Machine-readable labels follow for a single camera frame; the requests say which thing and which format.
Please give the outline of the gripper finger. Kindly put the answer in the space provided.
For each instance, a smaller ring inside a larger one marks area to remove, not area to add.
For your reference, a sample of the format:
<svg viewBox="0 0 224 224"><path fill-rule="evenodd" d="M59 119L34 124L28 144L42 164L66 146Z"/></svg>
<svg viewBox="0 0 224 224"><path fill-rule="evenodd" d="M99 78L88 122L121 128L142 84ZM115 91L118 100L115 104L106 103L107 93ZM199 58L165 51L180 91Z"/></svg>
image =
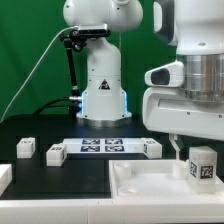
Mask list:
<svg viewBox="0 0 224 224"><path fill-rule="evenodd" d="M176 159L179 160L180 152L184 148L184 144L183 144L180 136L177 134L170 134L169 141L176 152Z"/></svg>

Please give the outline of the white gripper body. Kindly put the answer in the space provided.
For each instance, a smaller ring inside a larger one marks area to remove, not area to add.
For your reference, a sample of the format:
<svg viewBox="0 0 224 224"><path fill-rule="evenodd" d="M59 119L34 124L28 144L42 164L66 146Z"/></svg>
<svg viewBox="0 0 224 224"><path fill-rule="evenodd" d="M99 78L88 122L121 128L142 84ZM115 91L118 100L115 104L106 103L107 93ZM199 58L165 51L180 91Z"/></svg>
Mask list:
<svg viewBox="0 0 224 224"><path fill-rule="evenodd" d="M145 73L149 88L142 116L150 131L224 141L224 103L201 103L185 98L184 65L175 61Z"/></svg>

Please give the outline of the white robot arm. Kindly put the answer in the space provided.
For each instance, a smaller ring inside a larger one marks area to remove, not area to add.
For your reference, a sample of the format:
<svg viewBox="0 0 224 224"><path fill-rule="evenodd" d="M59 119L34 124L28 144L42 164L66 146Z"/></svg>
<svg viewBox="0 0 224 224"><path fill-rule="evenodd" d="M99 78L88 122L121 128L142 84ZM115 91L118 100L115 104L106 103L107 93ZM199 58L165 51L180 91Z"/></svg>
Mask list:
<svg viewBox="0 0 224 224"><path fill-rule="evenodd" d="M224 0L66 0L76 51L87 52L79 120L108 126L127 117L121 55L112 32L143 27L137 42L148 69L142 120L150 131L224 141Z"/></svg>

